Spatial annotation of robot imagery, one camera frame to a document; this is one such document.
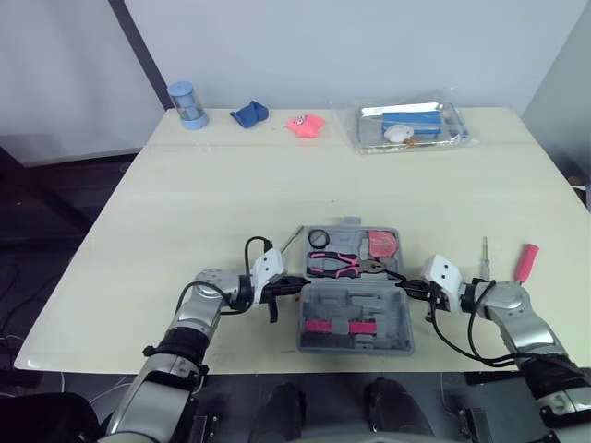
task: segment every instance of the open toolbox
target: open toolbox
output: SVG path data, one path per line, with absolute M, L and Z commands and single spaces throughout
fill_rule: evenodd
M 311 237 L 315 233 L 327 234 L 316 247 Z M 304 286 L 300 297 L 299 349 L 412 354 L 406 293 L 382 270 L 403 272 L 398 231 L 345 219 L 342 226 L 308 227 L 306 237 L 305 275 L 311 284 Z

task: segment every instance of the red-handled screwdriver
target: red-handled screwdriver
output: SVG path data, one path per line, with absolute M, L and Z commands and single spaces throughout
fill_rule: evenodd
M 538 251 L 539 247 L 532 245 L 531 243 L 524 246 L 524 250 L 519 258 L 519 263 L 515 269 L 515 280 L 518 281 L 519 284 L 527 281 L 529 274 L 534 267 L 534 261 L 536 260 Z

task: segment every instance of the clear plastic box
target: clear plastic box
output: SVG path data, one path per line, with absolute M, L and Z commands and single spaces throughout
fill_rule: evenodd
M 460 109 L 449 102 L 333 104 L 332 115 L 360 154 L 448 150 L 475 141 Z

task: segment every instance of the pink-handled pliers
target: pink-handled pliers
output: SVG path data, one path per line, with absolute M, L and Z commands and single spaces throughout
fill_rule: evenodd
M 307 269 L 307 273 L 308 275 L 313 275 L 314 277 L 326 277 L 329 279 L 350 277 L 352 279 L 356 279 L 362 272 L 377 274 L 379 272 L 385 271 L 386 269 L 386 267 L 378 261 L 360 260 L 355 254 L 341 254 L 339 252 L 310 252 L 308 254 L 308 258 L 328 258 L 331 260 L 339 260 L 349 265 L 335 270 L 309 267 Z

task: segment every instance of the gray tool case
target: gray tool case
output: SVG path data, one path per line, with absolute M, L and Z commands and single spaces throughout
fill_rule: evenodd
M 310 226 L 310 231 L 321 229 L 328 233 L 329 244 L 321 250 L 306 241 L 305 275 L 311 284 L 304 286 L 300 298 L 300 318 L 297 346 L 303 352 L 362 353 L 407 356 L 415 350 L 406 292 L 394 286 L 397 282 L 386 273 L 361 273 L 357 278 L 322 278 L 308 273 L 308 268 L 340 269 L 345 263 L 329 258 L 310 258 L 312 252 L 354 254 L 359 259 L 368 257 L 368 231 L 392 233 L 398 241 L 393 257 L 380 262 L 387 270 L 402 273 L 400 235 L 392 228 L 360 226 L 359 219 L 345 219 L 343 226 Z M 370 328 L 376 333 L 350 332 L 359 323 L 375 323 Z M 324 331 L 310 331 L 310 327 L 324 327 Z

